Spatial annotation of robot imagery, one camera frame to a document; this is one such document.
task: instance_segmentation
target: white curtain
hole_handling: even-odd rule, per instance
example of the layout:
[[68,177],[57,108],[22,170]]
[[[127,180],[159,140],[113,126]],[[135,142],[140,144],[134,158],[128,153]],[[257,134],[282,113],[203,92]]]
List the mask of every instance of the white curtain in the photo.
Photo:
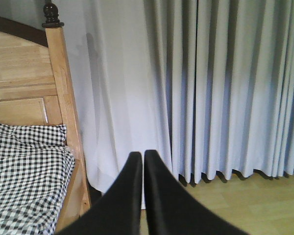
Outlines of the white curtain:
[[174,175],[293,174],[294,0],[168,4]]
[[[42,0],[25,1],[38,14]],[[13,2],[0,15],[24,22]],[[93,187],[146,149],[188,182],[293,174],[294,0],[53,2]]]

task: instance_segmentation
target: wooden bed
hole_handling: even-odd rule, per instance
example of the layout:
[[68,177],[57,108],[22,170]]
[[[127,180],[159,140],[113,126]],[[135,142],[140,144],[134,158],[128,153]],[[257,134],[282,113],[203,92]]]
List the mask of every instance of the wooden bed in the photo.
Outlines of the wooden bed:
[[44,7],[46,32],[0,18],[0,123],[67,125],[75,157],[59,231],[90,207],[85,162],[62,25],[52,3]]

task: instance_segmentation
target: checkered bedsheet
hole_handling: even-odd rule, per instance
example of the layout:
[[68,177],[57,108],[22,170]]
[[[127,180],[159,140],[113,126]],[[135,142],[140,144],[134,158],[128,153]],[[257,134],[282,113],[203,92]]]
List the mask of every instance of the checkered bedsheet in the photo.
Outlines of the checkered bedsheet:
[[0,235],[53,234],[74,168],[66,126],[0,124]]

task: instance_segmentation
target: bed post finial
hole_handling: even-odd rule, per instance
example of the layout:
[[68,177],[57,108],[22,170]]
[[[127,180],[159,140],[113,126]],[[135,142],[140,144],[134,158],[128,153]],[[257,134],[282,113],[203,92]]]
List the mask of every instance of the bed post finial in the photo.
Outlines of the bed post finial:
[[44,28],[58,28],[64,26],[63,22],[58,19],[58,8],[51,1],[46,1],[44,6],[44,14],[46,17],[46,23],[42,24]]

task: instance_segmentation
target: wooden floor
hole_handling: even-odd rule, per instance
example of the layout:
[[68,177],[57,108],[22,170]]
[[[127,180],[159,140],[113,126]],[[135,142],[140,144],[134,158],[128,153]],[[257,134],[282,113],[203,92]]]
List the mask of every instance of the wooden floor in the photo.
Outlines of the wooden floor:
[[[270,178],[255,172],[244,179],[233,174],[229,181],[219,176],[212,181],[201,180],[196,186],[187,184],[185,189],[211,211],[251,235],[294,235],[294,175]],[[148,234],[145,211],[141,234]]]

